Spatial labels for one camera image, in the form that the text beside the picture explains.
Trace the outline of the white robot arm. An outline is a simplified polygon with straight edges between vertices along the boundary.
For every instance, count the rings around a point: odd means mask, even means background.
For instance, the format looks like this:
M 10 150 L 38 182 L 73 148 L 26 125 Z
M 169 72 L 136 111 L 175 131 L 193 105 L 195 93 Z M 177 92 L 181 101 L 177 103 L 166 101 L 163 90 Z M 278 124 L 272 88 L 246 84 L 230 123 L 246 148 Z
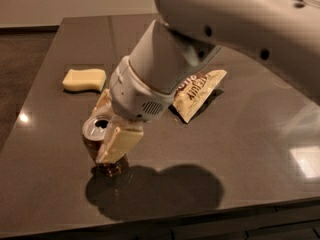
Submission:
M 109 119 L 96 162 L 114 164 L 159 118 L 177 87 L 221 45 L 320 98 L 320 0 L 155 0 L 153 21 L 111 75 L 94 113 Z

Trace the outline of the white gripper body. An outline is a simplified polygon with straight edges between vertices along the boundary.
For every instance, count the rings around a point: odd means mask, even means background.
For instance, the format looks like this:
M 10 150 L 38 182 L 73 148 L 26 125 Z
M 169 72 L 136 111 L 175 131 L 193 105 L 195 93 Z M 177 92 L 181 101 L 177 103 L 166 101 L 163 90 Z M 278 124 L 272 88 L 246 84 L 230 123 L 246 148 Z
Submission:
M 173 94 L 165 94 L 147 86 L 122 58 L 109 80 L 109 92 L 114 112 L 131 121 L 159 119 L 173 102 Z

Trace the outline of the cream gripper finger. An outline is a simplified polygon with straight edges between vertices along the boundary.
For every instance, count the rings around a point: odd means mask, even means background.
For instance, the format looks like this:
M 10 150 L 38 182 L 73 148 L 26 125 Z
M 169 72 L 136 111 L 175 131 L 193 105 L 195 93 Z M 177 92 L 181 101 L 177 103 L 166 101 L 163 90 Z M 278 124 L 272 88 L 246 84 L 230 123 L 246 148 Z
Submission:
M 113 113 L 112 104 L 110 100 L 110 91 L 105 89 L 100 95 L 93 111 L 92 115 L 108 115 L 110 116 Z
M 142 129 L 107 129 L 103 143 L 95 159 L 97 164 L 115 164 L 134 148 L 143 137 Z

